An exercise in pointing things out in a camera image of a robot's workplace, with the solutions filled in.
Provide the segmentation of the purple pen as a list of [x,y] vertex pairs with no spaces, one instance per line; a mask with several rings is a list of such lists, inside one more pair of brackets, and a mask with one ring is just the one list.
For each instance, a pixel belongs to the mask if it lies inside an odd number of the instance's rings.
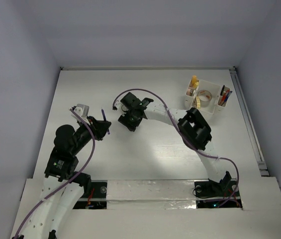
[[[105,111],[104,111],[103,108],[101,108],[101,113],[102,113],[103,120],[104,120],[104,121],[107,121],[106,115],[105,115]],[[107,129],[107,134],[110,135],[110,130],[109,130],[109,128]]]

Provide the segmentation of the beige masking tape roll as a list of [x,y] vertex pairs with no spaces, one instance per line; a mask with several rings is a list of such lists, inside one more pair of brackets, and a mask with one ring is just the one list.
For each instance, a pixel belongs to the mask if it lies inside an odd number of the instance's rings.
[[194,103],[194,107],[197,108],[197,109],[200,109],[201,107],[201,102],[200,102],[200,98],[199,97],[196,97],[193,101]]

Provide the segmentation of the yellow highlighter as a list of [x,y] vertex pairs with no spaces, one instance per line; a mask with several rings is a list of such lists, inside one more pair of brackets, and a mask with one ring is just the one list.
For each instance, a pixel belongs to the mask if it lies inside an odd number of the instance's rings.
[[197,82],[197,76],[193,75],[191,78],[191,87],[194,88],[195,84]]

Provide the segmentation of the red pen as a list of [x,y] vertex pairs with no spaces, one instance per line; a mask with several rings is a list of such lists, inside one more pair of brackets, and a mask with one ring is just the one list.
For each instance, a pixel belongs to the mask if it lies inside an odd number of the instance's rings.
[[220,105],[221,105],[221,106],[224,104],[224,99],[225,99],[225,97],[226,97],[226,95],[227,95],[227,93],[228,93],[229,91],[230,91],[230,90],[227,90],[227,91],[224,93],[224,95],[223,95],[223,97],[222,97],[222,99],[221,99],[221,102],[220,102]]

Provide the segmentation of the blue pen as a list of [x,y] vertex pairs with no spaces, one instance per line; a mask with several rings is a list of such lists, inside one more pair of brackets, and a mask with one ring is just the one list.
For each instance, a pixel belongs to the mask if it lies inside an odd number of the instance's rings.
[[228,98],[230,97],[230,95],[232,94],[232,91],[229,91],[224,99],[224,103],[227,102]]

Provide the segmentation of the pink highlighter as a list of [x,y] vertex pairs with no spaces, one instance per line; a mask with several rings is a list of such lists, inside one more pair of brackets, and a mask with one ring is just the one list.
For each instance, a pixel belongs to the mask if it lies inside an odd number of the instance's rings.
[[195,82],[193,87],[196,89],[198,86],[199,86],[199,82]]

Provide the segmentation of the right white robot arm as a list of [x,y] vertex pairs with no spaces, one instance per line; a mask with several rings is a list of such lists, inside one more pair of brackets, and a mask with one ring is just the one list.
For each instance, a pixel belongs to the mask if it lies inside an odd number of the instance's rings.
[[123,107],[123,114],[118,121],[130,131],[135,131],[143,119],[174,126],[185,145],[199,155],[208,175],[206,188],[215,195],[222,195],[228,190],[232,177],[221,164],[220,157],[215,154],[211,142],[211,127],[198,109],[168,108],[150,98],[140,100],[131,92],[120,101],[114,101],[112,109],[117,110],[119,107]]

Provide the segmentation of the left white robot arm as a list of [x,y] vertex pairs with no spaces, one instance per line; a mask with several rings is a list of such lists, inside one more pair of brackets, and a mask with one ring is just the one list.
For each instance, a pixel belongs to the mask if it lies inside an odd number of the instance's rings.
[[77,123],[78,129],[68,124],[57,128],[39,201],[21,222],[15,239],[56,239],[78,199],[91,192],[91,176],[76,170],[77,154],[89,142],[95,150],[111,122],[88,116],[77,117]]

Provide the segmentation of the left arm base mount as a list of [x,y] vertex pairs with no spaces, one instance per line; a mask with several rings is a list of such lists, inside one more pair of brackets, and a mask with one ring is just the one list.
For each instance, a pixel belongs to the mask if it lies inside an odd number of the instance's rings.
[[107,181],[92,181],[91,189],[75,203],[73,209],[102,210],[107,208]]

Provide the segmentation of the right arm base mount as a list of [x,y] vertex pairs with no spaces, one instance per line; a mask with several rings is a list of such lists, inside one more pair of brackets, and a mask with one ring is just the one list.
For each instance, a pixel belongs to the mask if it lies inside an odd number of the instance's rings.
[[198,209],[243,208],[239,190],[231,196],[235,190],[235,180],[230,181],[224,190],[212,186],[209,181],[195,181],[192,194],[196,198]]

